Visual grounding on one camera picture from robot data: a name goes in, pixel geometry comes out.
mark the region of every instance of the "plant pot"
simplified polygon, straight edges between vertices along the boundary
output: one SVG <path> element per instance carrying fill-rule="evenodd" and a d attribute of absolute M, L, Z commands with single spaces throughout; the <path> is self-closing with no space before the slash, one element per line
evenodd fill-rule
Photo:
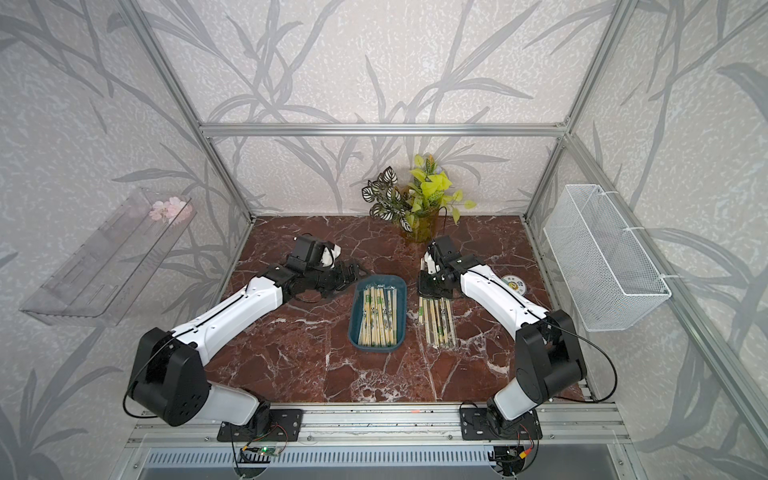
<path fill-rule="evenodd" d="M 435 210 L 426 217 L 420 217 L 419 223 L 412 232 L 406 232 L 401 228 L 400 236 L 409 243 L 426 243 L 437 234 L 437 218 L 439 210 Z"/>

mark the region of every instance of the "marble surface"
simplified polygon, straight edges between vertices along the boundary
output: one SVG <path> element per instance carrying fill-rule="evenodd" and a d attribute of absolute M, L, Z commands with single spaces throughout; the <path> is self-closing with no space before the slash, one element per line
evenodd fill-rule
<path fill-rule="evenodd" d="M 408 284 L 406 339 L 395 352 L 363 353 L 347 339 L 352 289 L 332 300 L 297 299 L 262 317 L 207 365 L 208 379 L 273 402 L 484 402 L 515 376 L 515 344 L 474 300 L 453 302 L 457 349 L 427 346 L 416 319 L 415 279 L 425 248 L 406 243 L 389 223 L 370 217 L 264 217 L 257 220 L 227 295 L 271 263 L 280 263 L 302 233 L 331 240 L 342 258 Z M 520 217 L 464 217 L 446 233 L 499 276 L 514 274 L 527 297 L 549 307 Z M 311 296 L 305 300 L 317 300 Z M 572 386 L 564 396 L 581 398 Z"/>

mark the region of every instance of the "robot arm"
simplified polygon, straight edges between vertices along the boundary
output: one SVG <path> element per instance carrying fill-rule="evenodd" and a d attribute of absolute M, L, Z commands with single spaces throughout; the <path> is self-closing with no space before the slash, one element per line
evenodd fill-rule
<path fill-rule="evenodd" d="M 295 295 L 317 290 L 327 298 L 367 273 L 355 260 L 337 260 L 341 249 L 333 243 L 309 235 L 294 240 L 296 245 L 284 264 L 270 265 L 213 309 L 170 332 L 155 328 L 145 333 L 126 396 L 171 426 L 195 418 L 251 424 L 254 431 L 263 430 L 268 402 L 241 389 L 208 382 L 205 365 L 238 333 Z"/>
<path fill-rule="evenodd" d="M 463 256 L 449 237 L 427 247 L 422 296 L 452 298 L 457 289 L 480 303 L 515 340 L 515 378 L 488 400 L 488 423 L 498 436 L 517 433 L 528 411 L 583 379 L 586 365 L 571 317 L 549 312 L 515 292 L 474 255 Z"/>

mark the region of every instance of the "wall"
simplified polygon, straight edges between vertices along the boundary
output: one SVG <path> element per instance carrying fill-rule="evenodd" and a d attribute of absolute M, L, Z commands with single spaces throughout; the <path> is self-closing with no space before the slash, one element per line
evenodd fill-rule
<path fill-rule="evenodd" d="M 523 214 L 554 148 L 551 137 L 220 137 L 217 149 L 251 211 L 367 214 L 360 189 L 392 166 L 414 168 L 409 142 L 434 152 L 451 181 L 477 202 L 472 214 Z"/>
<path fill-rule="evenodd" d="M 614 6 L 613 0 L 141 4 L 209 123 L 563 121 Z M 360 181 L 388 164 L 404 174 L 413 155 L 426 152 L 451 165 L 449 174 L 478 201 L 477 214 L 516 214 L 525 211 L 553 144 L 465 138 L 441 149 L 445 139 L 427 137 L 323 141 L 233 137 L 220 139 L 219 148 L 256 214 L 367 211 Z"/>
<path fill-rule="evenodd" d="M 765 392 L 768 3 L 654 5 L 633 13 L 575 131 Z M 557 196 L 584 182 L 566 157 L 531 219 L 546 254 L 541 227 Z M 614 398 L 649 478 L 768 478 L 768 459 L 666 305 L 590 338 L 617 363 Z M 588 362 L 607 393 L 605 361 Z"/>
<path fill-rule="evenodd" d="M 0 478 L 103 479 L 137 340 L 205 309 L 247 229 L 111 2 L 0 2 Z M 197 216 L 122 322 L 18 311 L 136 187 Z M 133 404 L 132 409 L 140 411 Z"/>

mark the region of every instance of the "white wire basket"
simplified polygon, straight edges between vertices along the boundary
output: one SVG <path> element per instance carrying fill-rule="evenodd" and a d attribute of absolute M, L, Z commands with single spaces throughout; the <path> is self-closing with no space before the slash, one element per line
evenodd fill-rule
<path fill-rule="evenodd" d="M 566 185 L 544 233 L 590 332 L 626 330 L 671 296 L 599 185 Z"/>

